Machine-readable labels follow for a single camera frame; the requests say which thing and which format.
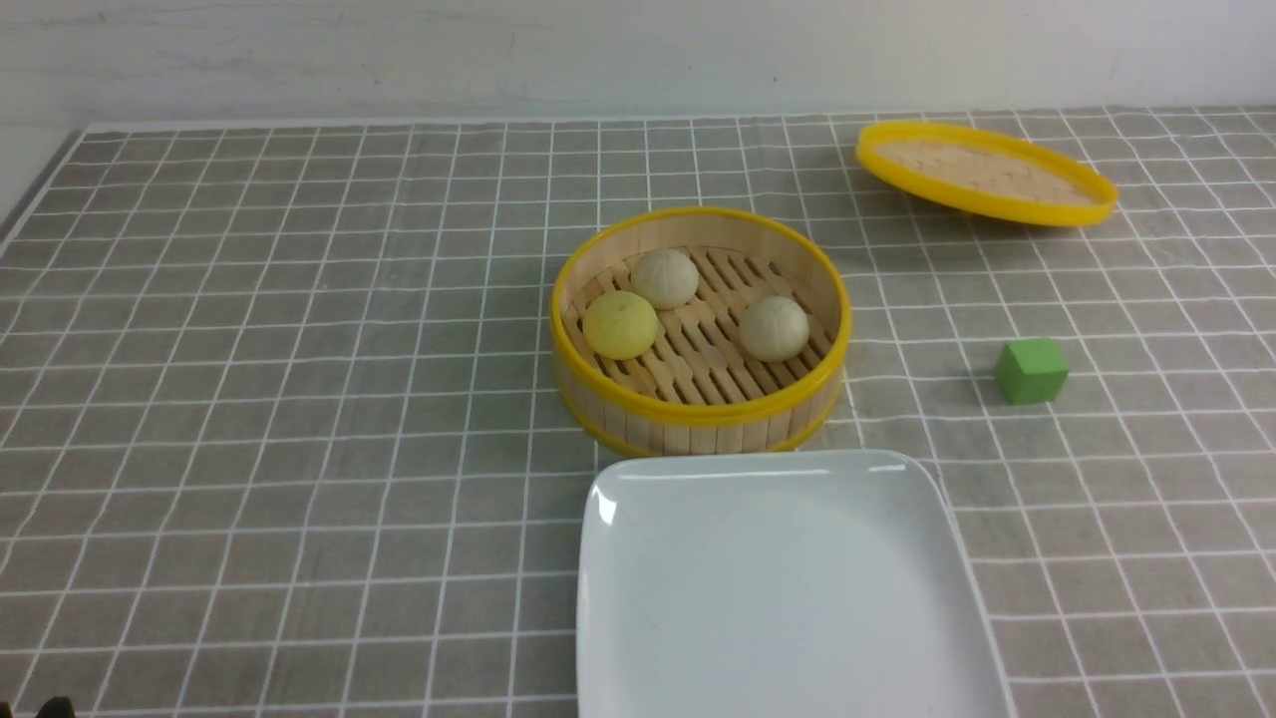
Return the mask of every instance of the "white plate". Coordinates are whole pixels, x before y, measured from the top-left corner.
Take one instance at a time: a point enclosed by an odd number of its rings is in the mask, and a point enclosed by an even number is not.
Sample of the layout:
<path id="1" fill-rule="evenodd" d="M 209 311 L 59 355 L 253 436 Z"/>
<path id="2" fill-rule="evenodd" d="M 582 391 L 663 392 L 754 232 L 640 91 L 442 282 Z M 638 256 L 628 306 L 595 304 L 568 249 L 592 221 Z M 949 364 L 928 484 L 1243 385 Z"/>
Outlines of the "white plate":
<path id="1" fill-rule="evenodd" d="M 1002 718 L 926 472 L 884 451 L 624 462 L 581 545 L 582 718 Z"/>

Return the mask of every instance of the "steamer basket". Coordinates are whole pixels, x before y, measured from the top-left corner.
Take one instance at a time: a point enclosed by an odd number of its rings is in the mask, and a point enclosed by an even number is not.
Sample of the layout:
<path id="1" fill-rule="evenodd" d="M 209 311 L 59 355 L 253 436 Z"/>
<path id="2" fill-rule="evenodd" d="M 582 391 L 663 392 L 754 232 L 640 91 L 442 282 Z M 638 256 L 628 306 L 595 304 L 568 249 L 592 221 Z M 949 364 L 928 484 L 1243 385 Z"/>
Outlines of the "steamer basket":
<path id="1" fill-rule="evenodd" d="M 658 311 L 655 346 L 627 362 L 595 353 L 581 316 L 628 289 L 647 251 L 685 251 L 701 272 L 685 305 Z M 740 312 L 772 293 L 806 310 L 810 341 L 787 362 L 739 348 Z M 550 306 L 559 392 L 577 422 L 630 457 L 785 451 L 806 441 L 841 394 L 851 335 L 842 279 L 810 240 L 771 219 L 713 207 L 652 212 L 615 224 L 568 258 Z"/>

